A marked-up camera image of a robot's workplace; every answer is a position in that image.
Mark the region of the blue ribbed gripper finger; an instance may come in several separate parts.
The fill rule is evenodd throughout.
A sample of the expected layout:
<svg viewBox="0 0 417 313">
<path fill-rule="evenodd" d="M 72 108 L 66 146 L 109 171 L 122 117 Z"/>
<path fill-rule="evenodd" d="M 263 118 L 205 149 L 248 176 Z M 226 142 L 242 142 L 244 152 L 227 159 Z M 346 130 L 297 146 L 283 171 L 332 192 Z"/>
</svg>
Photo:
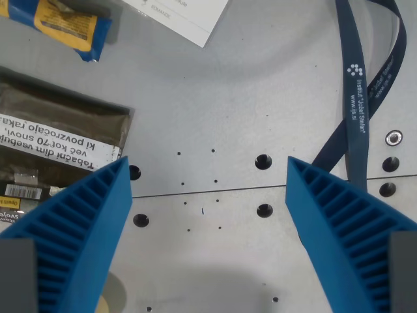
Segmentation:
<svg viewBox="0 0 417 313">
<path fill-rule="evenodd" d="M 388 239 L 415 221 L 294 157 L 285 203 L 333 312 L 390 312 Z"/>
<path fill-rule="evenodd" d="M 132 206 L 122 157 L 60 191 L 1 232 L 36 248 L 40 312 L 94 312 Z"/>
</svg>

